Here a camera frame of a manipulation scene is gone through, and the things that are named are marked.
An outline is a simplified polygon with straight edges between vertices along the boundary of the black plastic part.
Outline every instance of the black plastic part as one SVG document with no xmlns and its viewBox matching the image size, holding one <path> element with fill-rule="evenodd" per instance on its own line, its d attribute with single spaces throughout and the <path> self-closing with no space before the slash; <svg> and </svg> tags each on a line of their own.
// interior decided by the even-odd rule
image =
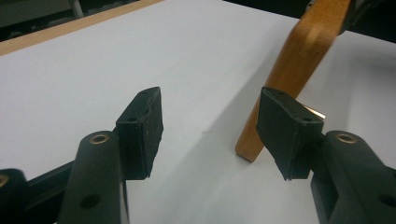
<svg viewBox="0 0 396 224">
<path fill-rule="evenodd" d="M 326 193 L 317 193 L 320 186 L 314 184 L 317 208 L 324 208 L 318 210 L 320 223 L 396 223 L 396 178 L 363 139 L 329 132 L 320 150 L 338 195 L 333 207 L 326 207 L 321 196 Z"/>
<path fill-rule="evenodd" d="M 262 88 L 257 132 L 285 179 L 308 178 L 307 153 L 323 121 L 283 91 Z"/>
<path fill-rule="evenodd" d="M 338 193 L 333 182 L 324 182 L 317 174 L 314 174 L 311 181 L 312 195 L 314 196 L 315 207 L 320 224 L 329 223 L 338 200 Z"/>
<path fill-rule="evenodd" d="M 16 169 L 0 171 L 0 223 L 22 223 L 21 216 L 28 203 L 28 187 L 23 172 Z"/>
<path fill-rule="evenodd" d="M 120 138 L 126 179 L 149 177 L 163 134 L 160 88 L 139 92 L 117 120 L 115 132 Z"/>
<path fill-rule="evenodd" d="M 59 224 L 128 223 L 119 139 L 92 133 L 79 145 L 59 215 Z"/>
<path fill-rule="evenodd" d="M 72 167 L 71 161 L 28 182 L 30 200 L 23 214 L 26 223 L 50 224 L 58 220 Z"/>
</svg>

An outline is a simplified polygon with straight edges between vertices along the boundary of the white tabletop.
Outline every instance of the white tabletop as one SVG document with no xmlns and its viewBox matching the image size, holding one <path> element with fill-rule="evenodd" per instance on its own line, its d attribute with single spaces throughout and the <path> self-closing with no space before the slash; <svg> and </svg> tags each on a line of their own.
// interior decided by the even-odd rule
<svg viewBox="0 0 396 224">
<path fill-rule="evenodd" d="M 310 180 L 265 149 L 233 148 L 295 19 L 216 0 L 166 0 L 0 57 L 0 168 L 28 179 L 112 130 L 143 89 L 163 93 L 151 178 L 128 182 L 131 223 L 318 223 Z M 364 138 L 396 168 L 396 45 L 345 32 L 298 100 L 324 132 Z"/>
</svg>

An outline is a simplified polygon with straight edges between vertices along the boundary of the bolt hole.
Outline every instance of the bolt hole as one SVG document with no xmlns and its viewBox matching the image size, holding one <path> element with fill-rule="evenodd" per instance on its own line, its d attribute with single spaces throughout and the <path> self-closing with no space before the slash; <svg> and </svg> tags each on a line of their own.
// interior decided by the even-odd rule
<svg viewBox="0 0 396 224">
<path fill-rule="evenodd" d="M 106 142 L 110 137 L 107 134 L 97 134 L 90 139 L 91 144 L 102 144 Z"/>
<path fill-rule="evenodd" d="M 379 195 L 378 200 L 387 206 L 396 207 L 396 199 L 390 195 L 381 194 Z"/>
<path fill-rule="evenodd" d="M 91 194 L 81 200 L 79 204 L 84 209 L 90 209 L 95 207 L 100 202 L 100 196 L 98 194 Z"/>
<path fill-rule="evenodd" d="M 340 140 L 341 142 L 345 142 L 345 143 L 349 143 L 349 144 L 354 144 L 356 143 L 358 140 L 356 140 L 356 138 L 347 135 L 347 134 L 337 134 L 336 138 L 338 140 Z"/>
</svg>

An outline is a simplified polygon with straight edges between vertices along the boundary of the white table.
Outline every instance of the white table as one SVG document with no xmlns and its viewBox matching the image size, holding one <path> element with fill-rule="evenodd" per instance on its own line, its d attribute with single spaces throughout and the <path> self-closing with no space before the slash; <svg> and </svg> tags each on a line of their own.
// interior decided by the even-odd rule
<svg viewBox="0 0 396 224">
<path fill-rule="evenodd" d="M 132 223 L 318 223 L 310 180 L 283 181 L 234 144 L 296 20 L 215 1 L 167 0 L 0 57 L 0 168 L 27 178 L 112 130 L 143 89 L 163 93 L 151 178 L 128 182 Z M 396 45 L 345 32 L 299 101 L 325 132 L 364 138 L 396 168 Z"/>
</svg>

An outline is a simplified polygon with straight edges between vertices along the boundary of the wooden chair leg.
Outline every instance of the wooden chair leg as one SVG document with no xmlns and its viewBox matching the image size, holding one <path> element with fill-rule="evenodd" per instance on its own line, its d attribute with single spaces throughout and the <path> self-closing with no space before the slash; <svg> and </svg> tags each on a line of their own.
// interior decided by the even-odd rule
<svg viewBox="0 0 396 224">
<path fill-rule="evenodd" d="M 297 97 L 340 33 L 351 0 L 318 0 L 294 26 L 264 86 Z M 259 100 L 235 146 L 236 153 L 255 161 L 263 148 L 256 133 Z"/>
</svg>

